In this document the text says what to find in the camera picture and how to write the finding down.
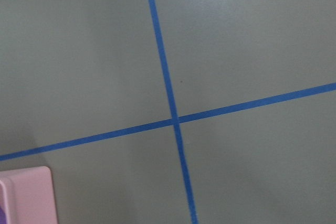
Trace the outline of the brown paper table cover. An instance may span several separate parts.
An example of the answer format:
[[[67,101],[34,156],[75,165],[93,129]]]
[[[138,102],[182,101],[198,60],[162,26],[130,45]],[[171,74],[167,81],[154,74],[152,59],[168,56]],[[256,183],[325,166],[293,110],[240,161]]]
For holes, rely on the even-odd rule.
[[[335,0],[1,0],[1,170],[60,223],[335,223]]]

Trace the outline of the pink plastic bin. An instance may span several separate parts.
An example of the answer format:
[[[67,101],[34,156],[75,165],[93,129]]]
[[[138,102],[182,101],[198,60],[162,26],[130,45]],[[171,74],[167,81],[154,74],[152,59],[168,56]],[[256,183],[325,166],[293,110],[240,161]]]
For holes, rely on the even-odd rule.
[[[1,208],[7,223],[58,223],[50,168],[1,171]]]

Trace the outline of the purple foam block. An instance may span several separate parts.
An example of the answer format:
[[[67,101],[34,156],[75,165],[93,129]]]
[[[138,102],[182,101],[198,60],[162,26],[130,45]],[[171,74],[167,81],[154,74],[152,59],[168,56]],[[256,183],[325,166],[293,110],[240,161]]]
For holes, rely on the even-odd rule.
[[[0,224],[7,224],[5,212],[1,207],[0,207]]]

